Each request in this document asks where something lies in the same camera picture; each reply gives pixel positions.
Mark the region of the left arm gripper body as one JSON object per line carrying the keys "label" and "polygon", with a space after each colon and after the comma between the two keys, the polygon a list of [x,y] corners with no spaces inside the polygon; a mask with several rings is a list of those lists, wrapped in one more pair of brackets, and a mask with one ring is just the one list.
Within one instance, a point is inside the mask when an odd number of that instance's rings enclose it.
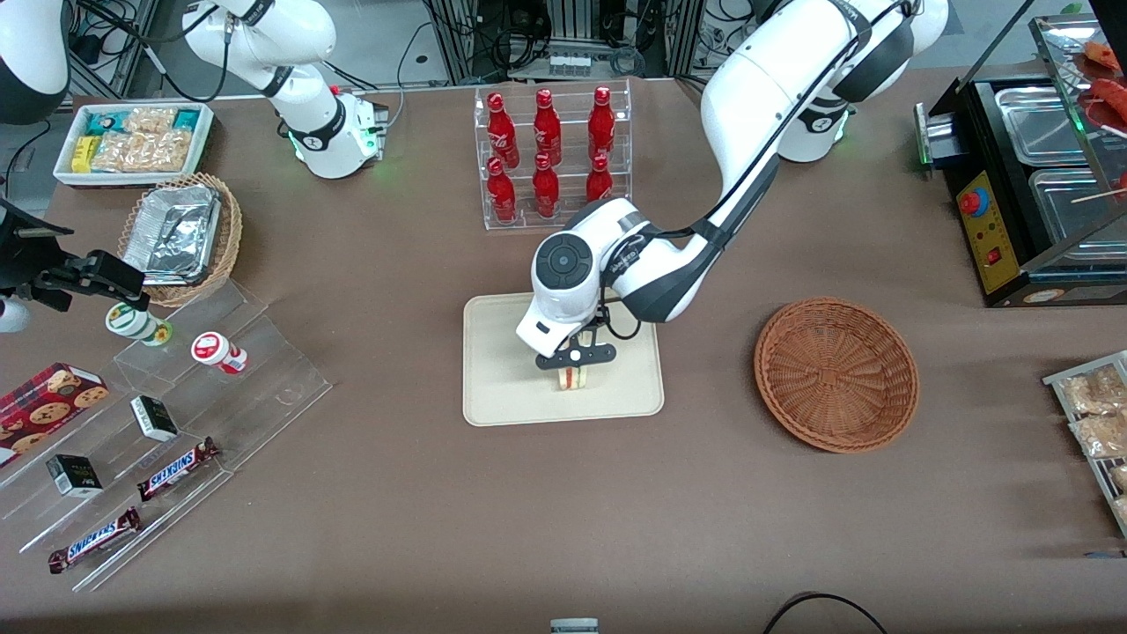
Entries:
{"label": "left arm gripper body", "polygon": [[589,348],[598,342],[598,328],[583,328],[578,333],[569,337],[564,348],[566,360],[573,366],[598,365],[589,361]]}

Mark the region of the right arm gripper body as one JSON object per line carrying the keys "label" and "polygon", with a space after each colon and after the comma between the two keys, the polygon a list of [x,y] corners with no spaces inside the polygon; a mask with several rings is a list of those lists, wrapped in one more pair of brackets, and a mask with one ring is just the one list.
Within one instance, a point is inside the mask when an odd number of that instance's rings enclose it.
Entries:
{"label": "right arm gripper body", "polygon": [[74,233],[73,230],[34,217],[9,200],[1,200],[1,291],[5,297],[37,302],[56,312],[68,312],[71,294],[41,288],[36,282],[52,269],[64,268],[71,255],[60,248],[57,236],[69,236]]}

